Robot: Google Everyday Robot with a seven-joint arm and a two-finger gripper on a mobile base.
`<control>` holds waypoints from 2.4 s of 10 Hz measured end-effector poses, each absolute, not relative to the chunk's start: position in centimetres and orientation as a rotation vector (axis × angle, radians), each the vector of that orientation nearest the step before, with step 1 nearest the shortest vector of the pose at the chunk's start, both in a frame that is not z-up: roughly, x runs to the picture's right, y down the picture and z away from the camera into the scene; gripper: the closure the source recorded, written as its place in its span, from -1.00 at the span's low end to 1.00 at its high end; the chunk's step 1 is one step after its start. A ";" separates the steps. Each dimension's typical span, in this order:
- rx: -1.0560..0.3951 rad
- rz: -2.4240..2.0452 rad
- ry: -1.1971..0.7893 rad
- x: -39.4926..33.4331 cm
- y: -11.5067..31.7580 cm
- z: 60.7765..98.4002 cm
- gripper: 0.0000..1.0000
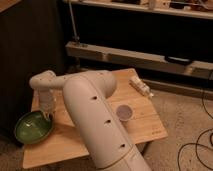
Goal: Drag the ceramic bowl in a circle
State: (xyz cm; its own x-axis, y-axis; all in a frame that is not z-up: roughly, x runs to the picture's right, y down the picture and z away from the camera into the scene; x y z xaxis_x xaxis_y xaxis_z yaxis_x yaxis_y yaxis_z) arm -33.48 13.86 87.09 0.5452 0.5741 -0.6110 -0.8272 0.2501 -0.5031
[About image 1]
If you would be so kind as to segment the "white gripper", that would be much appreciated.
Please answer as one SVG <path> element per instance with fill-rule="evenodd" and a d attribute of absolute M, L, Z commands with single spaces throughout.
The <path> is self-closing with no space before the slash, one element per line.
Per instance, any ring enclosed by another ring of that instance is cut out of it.
<path fill-rule="evenodd" d="M 39 91 L 39 108 L 43 111 L 43 116 L 47 121 L 53 118 L 53 112 L 55 110 L 55 99 L 51 90 Z"/>

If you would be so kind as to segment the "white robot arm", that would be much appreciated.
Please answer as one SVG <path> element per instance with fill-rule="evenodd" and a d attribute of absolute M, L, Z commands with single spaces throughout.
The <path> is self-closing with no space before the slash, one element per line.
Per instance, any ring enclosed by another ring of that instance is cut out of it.
<path fill-rule="evenodd" d="M 62 91 L 64 104 L 100 171 L 151 171 L 106 99 L 116 90 L 115 76 L 106 70 L 57 76 L 48 70 L 29 84 L 39 94 L 40 109 L 54 109 L 51 91 Z"/>

